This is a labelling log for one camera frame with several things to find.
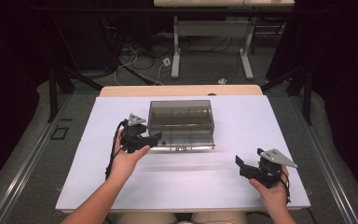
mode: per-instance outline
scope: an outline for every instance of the person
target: person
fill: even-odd
[[[115,153],[118,154],[112,164],[110,176],[83,202],[72,214],[62,222],[66,223],[103,223],[109,213],[112,204],[120,193],[126,181],[135,169],[136,163],[149,150],[150,146],[142,147],[134,153],[128,154],[120,150],[120,137],[122,130],[118,132],[115,145]],[[288,171],[282,166],[282,180],[286,183]],[[282,183],[277,183],[270,189],[264,187],[255,179],[250,179],[249,183],[258,190],[262,202],[275,224],[295,223],[286,207],[286,191]],[[198,224],[245,224],[246,215],[243,212],[200,212],[195,213],[191,218],[192,222]],[[118,215],[119,224],[173,224],[177,223],[176,217],[172,213],[124,213]]]

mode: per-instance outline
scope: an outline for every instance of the right hand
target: right hand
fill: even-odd
[[[282,166],[282,172],[284,172],[287,176],[282,174],[281,179],[284,183],[287,183],[289,173],[286,166],[284,165]],[[270,216],[274,217],[279,215],[282,211],[287,211],[286,187],[281,183],[281,181],[272,186],[270,189],[264,187],[264,185],[262,185],[256,179],[250,179],[249,183],[260,193],[261,200],[263,201],[263,204]]]

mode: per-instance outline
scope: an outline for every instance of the table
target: table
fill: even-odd
[[[155,7],[278,7],[286,8],[294,0],[154,0]],[[248,52],[255,29],[255,18],[248,21],[179,21],[173,17],[173,60],[172,78],[179,78],[179,35],[222,35],[245,36],[244,47],[240,49],[243,71],[247,79],[253,79]]]
[[[235,155],[253,166],[259,161],[258,147],[277,148],[291,156],[267,96],[254,85],[103,88],[56,209],[72,212],[104,182],[116,126],[130,113],[147,119],[151,100],[205,99],[212,104],[215,149],[197,153],[150,151],[138,162],[111,212],[263,210],[258,192],[239,175]],[[289,172],[289,209],[309,207],[297,170],[289,168]]]

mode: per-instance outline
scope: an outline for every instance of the clear plastic box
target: clear plastic box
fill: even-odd
[[[162,132],[154,150],[188,151],[214,149],[211,101],[150,102],[149,135]]]

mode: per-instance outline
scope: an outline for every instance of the white tabletop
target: white tabletop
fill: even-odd
[[[155,7],[278,7],[294,0],[154,0]]]
[[[257,166],[258,147],[291,158],[266,96],[98,97],[56,209],[71,212],[104,182],[117,125],[130,113],[148,119],[152,100],[211,100],[216,147],[205,152],[150,151],[119,193],[112,212],[260,210],[258,192],[240,176],[235,156]],[[309,207],[296,169],[288,168],[292,202]]]

